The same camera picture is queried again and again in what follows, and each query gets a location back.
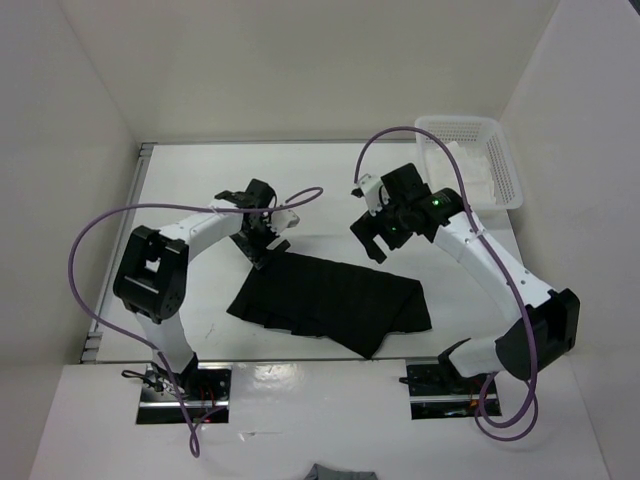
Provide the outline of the black pleated skirt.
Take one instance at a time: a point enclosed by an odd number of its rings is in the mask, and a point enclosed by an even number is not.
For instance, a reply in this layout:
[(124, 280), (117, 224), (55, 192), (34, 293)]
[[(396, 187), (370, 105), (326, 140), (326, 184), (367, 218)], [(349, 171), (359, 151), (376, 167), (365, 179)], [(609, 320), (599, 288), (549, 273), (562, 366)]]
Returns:
[(389, 334), (432, 329), (420, 281), (287, 252), (250, 271), (227, 313), (294, 336), (329, 338), (367, 360)]

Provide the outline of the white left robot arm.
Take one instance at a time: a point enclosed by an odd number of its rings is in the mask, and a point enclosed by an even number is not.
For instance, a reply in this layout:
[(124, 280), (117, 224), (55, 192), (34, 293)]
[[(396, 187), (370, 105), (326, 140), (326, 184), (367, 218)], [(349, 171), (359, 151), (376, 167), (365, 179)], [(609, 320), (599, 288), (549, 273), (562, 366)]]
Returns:
[(260, 269), (290, 243), (280, 235), (297, 226), (298, 215), (284, 206), (269, 210), (275, 190), (253, 179), (243, 191), (222, 191), (203, 213), (159, 229), (132, 230), (114, 281), (113, 292), (134, 314), (153, 345), (152, 368), (165, 390), (180, 400), (198, 390), (198, 358), (189, 345), (180, 308), (186, 299), (192, 260), (229, 238)]

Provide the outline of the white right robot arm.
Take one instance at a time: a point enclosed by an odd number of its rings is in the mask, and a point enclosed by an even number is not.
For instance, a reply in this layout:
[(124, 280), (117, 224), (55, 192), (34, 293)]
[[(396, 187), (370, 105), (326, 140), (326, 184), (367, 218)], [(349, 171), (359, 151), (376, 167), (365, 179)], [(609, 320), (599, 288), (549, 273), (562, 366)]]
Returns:
[(459, 393), (473, 377), (502, 371), (529, 381), (574, 347), (580, 310), (576, 294), (557, 291), (530, 273), (475, 213), (466, 211), (455, 190), (431, 191), (416, 167), (406, 164), (381, 177), (363, 175), (352, 194), (366, 202), (366, 212), (351, 230), (370, 259), (386, 259), (377, 238), (396, 250), (412, 236), (422, 236), (456, 260), (506, 320), (504, 333), (462, 339), (439, 355), (443, 389)]

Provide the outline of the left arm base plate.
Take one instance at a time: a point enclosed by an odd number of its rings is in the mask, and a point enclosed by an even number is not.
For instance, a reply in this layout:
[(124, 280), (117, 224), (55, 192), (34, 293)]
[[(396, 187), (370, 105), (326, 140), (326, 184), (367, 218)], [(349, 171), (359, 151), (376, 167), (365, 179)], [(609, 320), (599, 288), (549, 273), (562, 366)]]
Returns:
[(191, 383), (180, 383), (178, 390), (151, 365), (147, 365), (143, 373), (123, 370), (121, 376), (142, 383), (136, 417), (138, 425), (183, 424), (178, 398), (184, 401), (194, 423), (227, 423), (229, 420), (230, 364), (201, 363)]

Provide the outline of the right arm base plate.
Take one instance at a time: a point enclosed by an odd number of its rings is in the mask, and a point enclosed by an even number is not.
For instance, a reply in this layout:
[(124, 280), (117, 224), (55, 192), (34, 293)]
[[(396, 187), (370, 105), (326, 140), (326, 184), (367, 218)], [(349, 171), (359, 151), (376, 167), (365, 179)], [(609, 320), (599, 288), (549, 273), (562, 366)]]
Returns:
[(433, 359), (407, 360), (399, 382), (408, 388), (413, 420), (470, 418), (488, 375), (453, 379)]

